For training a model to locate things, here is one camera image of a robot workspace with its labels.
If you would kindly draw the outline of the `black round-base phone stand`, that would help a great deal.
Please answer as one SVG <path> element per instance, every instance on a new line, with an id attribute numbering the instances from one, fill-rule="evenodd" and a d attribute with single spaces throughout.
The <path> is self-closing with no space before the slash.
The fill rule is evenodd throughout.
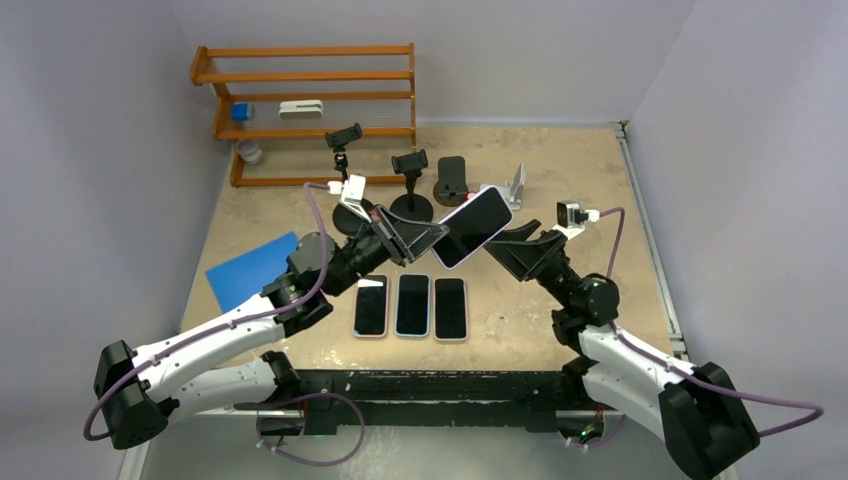
<path id="1" fill-rule="evenodd" d="M 406 193 L 396 198 L 389 210 L 393 214 L 408 220 L 431 222 L 434 215 L 431 202 L 425 196 L 415 192 L 417 181 L 422 176 L 422 170 L 428 167 L 426 151 L 421 150 L 393 156 L 391 164 L 396 174 L 405 177 Z"/>

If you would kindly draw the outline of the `black phone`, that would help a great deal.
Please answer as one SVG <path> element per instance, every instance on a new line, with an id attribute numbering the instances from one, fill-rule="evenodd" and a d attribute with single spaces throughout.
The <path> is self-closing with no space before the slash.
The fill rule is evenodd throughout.
<path id="1" fill-rule="evenodd" d="M 513 211 L 494 185 L 487 185 L 441 219 L 448 234 L 434 246 L 433 253 L 446 269 L 458 267 L 485 246 L 513 220 Z"/>

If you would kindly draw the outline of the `white folding phone stand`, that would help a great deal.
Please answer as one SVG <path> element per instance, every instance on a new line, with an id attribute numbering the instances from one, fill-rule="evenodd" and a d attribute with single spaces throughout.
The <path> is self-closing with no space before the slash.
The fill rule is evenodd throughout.
<path id="1" fill-rule="evenodd" d="M 523 190 L 526 184 L 526 165 L 521 163 L 515 172 L 511 181 L 505 182 L 503 185 L 481 184 L 479 190 L 492 187 L 499 192 L 508 207 L 513 211 L 521 209 L 523 200 Z"/>

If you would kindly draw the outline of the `dark round phone stand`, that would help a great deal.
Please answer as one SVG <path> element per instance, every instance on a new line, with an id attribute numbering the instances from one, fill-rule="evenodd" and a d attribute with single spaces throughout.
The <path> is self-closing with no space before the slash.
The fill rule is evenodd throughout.
<path id="1" fill-rule="evenodd" d="M 437 180 L 433 186 L 435 201 L 442 206 L 457 207 L 466 201 L 468 193 L 465 158 L 440 158 L 437 162 Z"/>

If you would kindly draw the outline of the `black tall phone stand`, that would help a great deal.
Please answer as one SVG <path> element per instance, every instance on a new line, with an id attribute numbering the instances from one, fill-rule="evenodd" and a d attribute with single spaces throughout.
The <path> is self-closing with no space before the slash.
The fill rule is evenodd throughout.
<path id="1" fill-rule="evenodd" d="M 350 175 L 348 173 L 349 162 L 346 147 L 351 142 L 360 140 L 362 136 L 363 131 L 359 123 L 355 123 L 351 127 L 332 133 L 326 133 L 324 135 L 327 146 L 331 148 L 334 153 L 334 169 L 341 173 L 342 180 L 346 180 Z M 363 198 L 363 205 L 368 207 L 369 210 L 373 207 L 373 204 L 365 198 Z M 334 217 L 332 212 L 332 223 L 340 233 L 346 236 L 355 235 L 363 225 L 367 224 L 345 211 L 340 212 L 337 217 Z"/>

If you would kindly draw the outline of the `pink case phone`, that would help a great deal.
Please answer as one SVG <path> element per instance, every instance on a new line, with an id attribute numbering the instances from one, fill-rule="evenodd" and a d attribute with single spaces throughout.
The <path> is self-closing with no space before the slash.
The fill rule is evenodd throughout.
<path id="1" fill-rule="evenodd" d="M 389 278 L 367 275 L 356 284 L 353 334 L 361 338 L 387 333 Z"/>

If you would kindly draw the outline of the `blue case phone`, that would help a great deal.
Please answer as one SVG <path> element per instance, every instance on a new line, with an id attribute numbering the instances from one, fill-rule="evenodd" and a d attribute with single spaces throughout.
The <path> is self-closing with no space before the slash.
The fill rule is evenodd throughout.
<path id="1" fill-rule="evenodd" d="M 398 277 L 395 333 L 401 337 L 426 337 L 430 326 L 430 279 L 423 274 Z"/>

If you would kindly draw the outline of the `white case phone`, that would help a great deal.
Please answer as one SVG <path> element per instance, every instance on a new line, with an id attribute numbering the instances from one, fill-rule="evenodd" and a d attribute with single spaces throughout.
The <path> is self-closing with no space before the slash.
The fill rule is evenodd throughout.
<path id="1" fill-rule="evenodd" d="M 468 335 L 466 285 L 460 278 L 434 281 L 435 337 L 463 341 Z"/>

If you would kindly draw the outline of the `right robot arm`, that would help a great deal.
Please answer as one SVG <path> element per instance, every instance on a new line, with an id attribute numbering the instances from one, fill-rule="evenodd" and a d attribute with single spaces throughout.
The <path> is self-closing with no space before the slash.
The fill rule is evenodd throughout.
<path id="1" fill-rule="evenodd" d="M 677 359 L 616 325 L 617 284 L 576 273 L 565 253 L 584 226 L 556 225 L 531 239 L 538 227 L 504 231 L 485 248 L 516 280 L 537 282 L 561 304 L 551 313 L 555 337 L 589 363 L 561 381 L 569 404 L 594 400 L 621 412 L 662 440 L 691 479 L 713 479 L 759 447 L 760 434 L 724 369 Z"/>

